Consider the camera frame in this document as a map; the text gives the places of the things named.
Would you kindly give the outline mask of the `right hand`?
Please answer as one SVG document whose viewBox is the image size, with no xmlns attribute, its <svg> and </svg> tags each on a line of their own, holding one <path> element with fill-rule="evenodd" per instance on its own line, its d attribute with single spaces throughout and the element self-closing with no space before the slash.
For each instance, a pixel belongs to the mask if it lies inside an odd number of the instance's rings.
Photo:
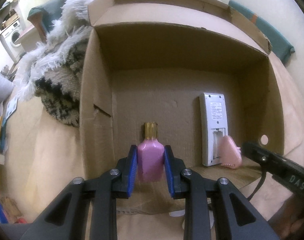
<svg viewBox="0 0 304 240">
<path fill-rule="evenodd" d="M 293 194 L 268 223 L 279 239 L 304 239 L 304 198 Z"/>
</svg>

